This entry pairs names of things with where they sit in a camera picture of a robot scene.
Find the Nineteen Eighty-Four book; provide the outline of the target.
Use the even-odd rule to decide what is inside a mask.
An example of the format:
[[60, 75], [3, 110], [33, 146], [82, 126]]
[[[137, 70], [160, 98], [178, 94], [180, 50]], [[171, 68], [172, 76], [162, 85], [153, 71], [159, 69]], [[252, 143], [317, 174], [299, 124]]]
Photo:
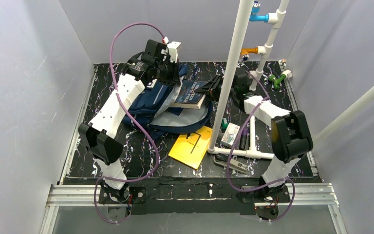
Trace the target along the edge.
[[183, 80], [180, 93], [175, 102], [170, 105], [172, 108], [200, 109], [205, 95], [196, 93], [196, 89], [203, 87], [207, 81]]

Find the navy blue student backpack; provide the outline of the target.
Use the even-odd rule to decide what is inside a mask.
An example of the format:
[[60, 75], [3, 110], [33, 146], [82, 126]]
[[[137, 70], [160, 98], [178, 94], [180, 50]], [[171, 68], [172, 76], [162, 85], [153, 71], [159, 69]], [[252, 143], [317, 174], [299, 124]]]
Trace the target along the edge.
[[[179, 66], [181, 82], [189, 70], [188, 65]], [[170, 107], [178, 97], [181, 86], [170, 87], [155, 82], [138, 95], [127, 109], [129, 114], [156, 140], [163, 134], [188, 134], [205, 126], [213, 114], [213, 103], [205, 98], [201, 108], [186, 109]]]

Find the yellow notebook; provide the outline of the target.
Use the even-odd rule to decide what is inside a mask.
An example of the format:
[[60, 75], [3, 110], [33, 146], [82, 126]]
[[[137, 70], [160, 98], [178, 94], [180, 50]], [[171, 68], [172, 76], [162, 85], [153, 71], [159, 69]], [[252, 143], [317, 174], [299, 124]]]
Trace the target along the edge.
[[195, 132], [200, 133], [202, 136], [192, 154], [190, 153], [191, 148], [193, 147], [192, 143], [196, 141], [197, 136], [193, 135], [192, 138], [186, 139], [187, 134], [182, 134], [179, 135], [168, 155], [171, 158], [197, 170], [207, 152], [212, 129], [203, 126]]

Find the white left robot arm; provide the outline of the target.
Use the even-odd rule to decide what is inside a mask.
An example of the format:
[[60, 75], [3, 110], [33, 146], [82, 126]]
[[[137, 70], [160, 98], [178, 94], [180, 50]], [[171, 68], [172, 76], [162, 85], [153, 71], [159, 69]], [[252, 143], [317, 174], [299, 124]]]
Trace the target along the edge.
[[176, 98], [181, 88], [178, 51], [181, 43], [149, 39], [143, 52], [132, 56], [124, 65], [120, 77], [112, 72], [114, 90], [103, 107], [89, 121], [81, 123], [78, 132], [87, 151], [100, 165], [106, 185], [121, 190], [128, 182], [121, 165], [123, 145], [115, 140], [124, 117], [131, 123], [135, 118], [129, 108], [146, 88], [159, 86], [159, 94], [169, 90]]

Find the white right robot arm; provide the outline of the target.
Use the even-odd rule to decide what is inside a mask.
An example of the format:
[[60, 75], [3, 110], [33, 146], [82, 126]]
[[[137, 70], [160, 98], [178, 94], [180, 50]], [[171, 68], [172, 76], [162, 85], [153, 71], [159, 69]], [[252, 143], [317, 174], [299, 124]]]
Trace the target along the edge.
[[250, 90], [250, 79], [259, 83], [249, 71], [237, 68], [230, 87], [227, 87], [227, 80], [223, 76], [216, 75], [195, 90], [210, 101], [218, 103], [222, 98], [231, 98], [249, 118], [259, 119], [271, 129], [273, 158], [268, 169], [262, 174], [256, 188], [241, 189], [232, 186], [238, 192], [282, 187], [294, 165], [314, 146], [305, 114], [300, 110], [291, 112], [274, 105], [269, 95], [256, 95]]

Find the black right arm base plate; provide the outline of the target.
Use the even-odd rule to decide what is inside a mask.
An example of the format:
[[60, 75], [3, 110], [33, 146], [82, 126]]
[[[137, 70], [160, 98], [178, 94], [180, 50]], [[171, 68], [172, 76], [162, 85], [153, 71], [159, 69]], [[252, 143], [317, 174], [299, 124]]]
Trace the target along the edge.
[[238, 197], [243, 203], [261, 203], [269, 204], [290, 202], [291, 197], [285, 184], [278, 187], [265, 187], [252, 192], [239, 192]]

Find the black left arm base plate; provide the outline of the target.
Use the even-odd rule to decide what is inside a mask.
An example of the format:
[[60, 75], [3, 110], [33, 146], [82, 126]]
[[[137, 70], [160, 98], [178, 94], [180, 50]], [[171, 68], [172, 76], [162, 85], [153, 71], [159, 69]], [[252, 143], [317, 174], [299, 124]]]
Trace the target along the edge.
[[102, 183], [97, 201], [99, 204], [144, 204], [146, 195], [145, 187], [132, 187], [126, 184], [121, 190], [117, 190]]

